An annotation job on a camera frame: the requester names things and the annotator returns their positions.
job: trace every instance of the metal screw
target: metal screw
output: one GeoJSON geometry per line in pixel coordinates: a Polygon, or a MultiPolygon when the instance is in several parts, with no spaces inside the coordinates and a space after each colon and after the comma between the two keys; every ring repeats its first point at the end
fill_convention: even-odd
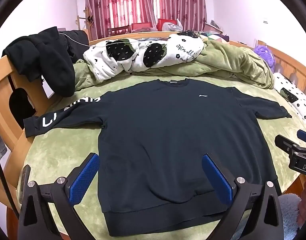
{"type": "Polygon", "coordinates": [[[35,181],[30,181],[29,183],[28,183],[28,186],[29,187],[33,187],[35,185],[35,181]]]}
{"type": "Polygon", "coordinates": [[[60,178],[58,178],[58,179],[57,179],[57,181],[56,181],[56,182],[57,182],[58,184],[63,184],[63,183],[64,183],[64,181],[65,181],[65,178],[60,177],[60,178]]]}
{"type": "Polygon", "coordinates": [[[244,179],[243,177],[238,177],[236,180],[237,180],[237,182],[240,183],[240,184],[245,183],[245,179],[244,179]]]}
{"type": "Polygon", "coordinates": [[[273,182],[271,182],[271,181],[266,182],[266,184],[267,184],[269,187],[274,187],[274,184],[273,184],[273,182]]]}

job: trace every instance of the wooden bed frame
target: wooden bed frame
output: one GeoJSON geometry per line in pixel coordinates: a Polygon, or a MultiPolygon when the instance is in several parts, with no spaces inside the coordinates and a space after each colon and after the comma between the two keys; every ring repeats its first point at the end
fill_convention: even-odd
{"type": "MultiPolygon", "coordinates": [[[[167,38],[174,32],[149,32],[149,33],[130,33],[114,36],[114,39],[121,38],[167,38]]],[[[90,45],[94,45],[99,41],[112,39],[111,37],[103,38],[95,41],[90,41],[90,45]]],[[[231,45],[237,47],[248,47],[244,44],[230,41],[231,45]]],[[[298,77],[298,88],[304,91],[306,87],[306,67],[286,55],[285,53],[268,46],[274,53],[275,59],[284,68],[284,75],[289,77],[291,73],[295,73],[298,77]]],[[[8,76],[11,77],[15,88],[23,88],[36,110],[36,115],[40,116],[45,113],[49,106],[60,99],[59,96],[53,95],[50,99],[44,93],[41,83],[38,80],[30,83],[24,75],[19,75],[16,69],[9,61],[7,56],[0,59],[0,135],[11,150],[10,156],[5,165],[5,177],[10,187],[14,202],[18,203],[16,198],[16,188],[18,186],[21,169],[24,165],[26,155],[32,145],[34,137],[26,138],[25,132],[20,128],[9,108],[9,98],[12,94],[8,76]]],[[[303,189],[305,176],[299,176],[286,191],[300,194],[303,189]]],[[[11,205],[6,197],[2,183],[0,181],[0,202],[11,208],[11,205]]],[[[8,216],[12,215],[12,211],[8,209],[8,216]]]]}

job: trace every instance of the blue textured pad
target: blue textured pad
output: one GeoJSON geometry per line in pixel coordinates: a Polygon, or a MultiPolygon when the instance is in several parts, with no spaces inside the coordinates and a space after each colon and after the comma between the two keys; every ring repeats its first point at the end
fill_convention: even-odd
{"type": "Polygon", "coordinates": [[[208,155],[204,155],[202,158],[202,168],[219,200],[230,206],[233,201],[232,188],[208,155]]]}
{"type": "Polygon", "coordinates": [[[70,187],[71,206],[79,204],[100,167],[100,157],[94,154],[70,187]]]}
{"type": "Polygon", "coordinates": [[[303,130],[297,131],[297,138],[301,139],[302,141],[306,142],[306,132],[303,130]]]}

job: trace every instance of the curtain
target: curtain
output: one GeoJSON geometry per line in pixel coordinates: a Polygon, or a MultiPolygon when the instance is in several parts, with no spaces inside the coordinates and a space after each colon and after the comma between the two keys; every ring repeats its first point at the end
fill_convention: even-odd
{"type": "Polygon", "coordinates": [[[93,15],[92,37],[108,36],[108,28],[122,27],[132,23],[151,22],[156,26],[151,0],[86,0],[93,15]]]}
{"type": "Polygon", "coordinates": [[[206,18],[205,0],[151,0],[158,18],[181,21],[184,30],[202,31],[206,18]]]}

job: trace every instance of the sweatshirt sleeve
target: sweatshirt sleeve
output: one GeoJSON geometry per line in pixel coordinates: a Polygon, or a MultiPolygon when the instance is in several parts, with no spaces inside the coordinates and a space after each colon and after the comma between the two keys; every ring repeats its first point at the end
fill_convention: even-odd
{"type": "Polygon", "coordinates": [[[98,98],[84,97],[58,111],[24,119],[25,135],[28,138],[44,134],[53,128],[69,128],[85,123],[103,126],[113,102],[111,94],[112,92],[107,92],[98,98]]]}
{"type": "Polygon", "coordinates": [[[280,106],[277,102],[243,94],[235,87],[232,87],[231,90],[240,106],[252,111],[257,118],[267,120],[283,117],[292,118],[285,107],[280,106]]]}

